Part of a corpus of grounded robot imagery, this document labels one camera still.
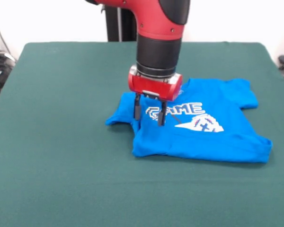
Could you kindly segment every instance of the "black cable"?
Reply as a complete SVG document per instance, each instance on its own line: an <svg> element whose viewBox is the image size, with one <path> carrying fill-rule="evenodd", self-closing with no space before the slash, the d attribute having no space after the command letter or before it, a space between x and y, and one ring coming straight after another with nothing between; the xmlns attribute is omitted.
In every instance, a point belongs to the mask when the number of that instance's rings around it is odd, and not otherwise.
<svg viewBox="0 0 284 227"><path fill-rule="evenodd" d="M5 45L6 50L7 50L7 51L9 52L9 54L10 54L9 48L8 48L8 46L6 45L6 42L5 42L5 40L3 39L3 36L2 36L2 34L1 34L1 32L0 32L0 38L1 38L2 42L3 42L3 44Z"/></svg>

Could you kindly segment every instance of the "blue t-shirt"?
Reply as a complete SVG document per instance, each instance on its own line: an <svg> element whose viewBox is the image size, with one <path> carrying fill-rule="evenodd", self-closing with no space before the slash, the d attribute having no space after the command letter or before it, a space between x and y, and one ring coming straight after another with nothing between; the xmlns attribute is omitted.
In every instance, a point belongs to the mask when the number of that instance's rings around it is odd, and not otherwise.
<svg viewBox="0 0 284 227"><path fill-rule="evenodd" d="M190 79L168 102L165 126L158 126L161 102L141 97L141 118L133 116L135 93L124 93L106 125L131 124L133 155L167 155L225 162L266 163L272 141L256 134L241 109L258 106L249 81Z"/></svg>

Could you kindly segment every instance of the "green tablecloth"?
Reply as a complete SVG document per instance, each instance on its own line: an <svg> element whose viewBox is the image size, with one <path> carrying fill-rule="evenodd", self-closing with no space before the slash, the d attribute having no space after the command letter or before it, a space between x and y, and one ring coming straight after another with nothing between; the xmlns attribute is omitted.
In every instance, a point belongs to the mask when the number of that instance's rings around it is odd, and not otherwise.
<svg viewBox="0 0 284 227"><path fill-rule="evenodd" d="M284 227L284 79L260 44L183 43L177 71L245 78L269 163L135 158L105 120L135 43L28 44L0 95L0 227Z"/></svg>

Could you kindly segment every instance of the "white graphic print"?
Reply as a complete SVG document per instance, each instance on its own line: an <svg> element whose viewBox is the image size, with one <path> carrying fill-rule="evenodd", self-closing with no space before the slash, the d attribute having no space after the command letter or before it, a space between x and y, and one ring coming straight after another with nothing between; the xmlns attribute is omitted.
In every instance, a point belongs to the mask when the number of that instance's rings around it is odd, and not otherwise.
<svg viewBox="0 0 284 227"><path fill-rule="evenodd" d="M221 132L224 131L223 127L211 117L209 114L202 114L193 117L189 123L175 125L178 128L186 128L194 131L210 131L210 132Z"/></svg>
<svg viewBox="0 0 284 227"><path fill-rule="evenodd" d="M183 103L173 107L167 107L166 115L170 114L180 123L175 125L177 128L186 128L194 131L208 131L221 132L223 127L217 122L215 118L205 113L202 109L202 103ZM160 108L157 106L149 107L146 114L153 120L157 121L159 117ZM195 115L191 122L181 123L178 115Z"/></svg>
<svg viewBox="0 0 284 227"><path fill-rule="evenodd" d="M148 107L146 114L149 115L153 120L157 120L159 116L159 107ZM181 105L175 105L173 107L167 107L166 115L198 115L204 114L205 110L202 110L202 103L183 103Z"/></svg>

